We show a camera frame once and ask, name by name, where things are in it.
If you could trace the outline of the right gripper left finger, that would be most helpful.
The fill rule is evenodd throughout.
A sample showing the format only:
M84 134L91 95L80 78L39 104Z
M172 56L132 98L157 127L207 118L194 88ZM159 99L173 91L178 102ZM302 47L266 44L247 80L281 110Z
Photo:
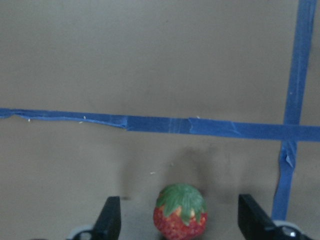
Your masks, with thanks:
M93 228L93 240L117 240L121 232L121 202L119 196L107 198Z

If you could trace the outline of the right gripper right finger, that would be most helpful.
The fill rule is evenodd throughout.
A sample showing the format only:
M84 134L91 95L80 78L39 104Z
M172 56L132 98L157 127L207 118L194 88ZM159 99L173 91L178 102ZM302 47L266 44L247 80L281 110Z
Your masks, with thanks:
M279 240L278 227L250 194L238 196L237 224L246 240Z

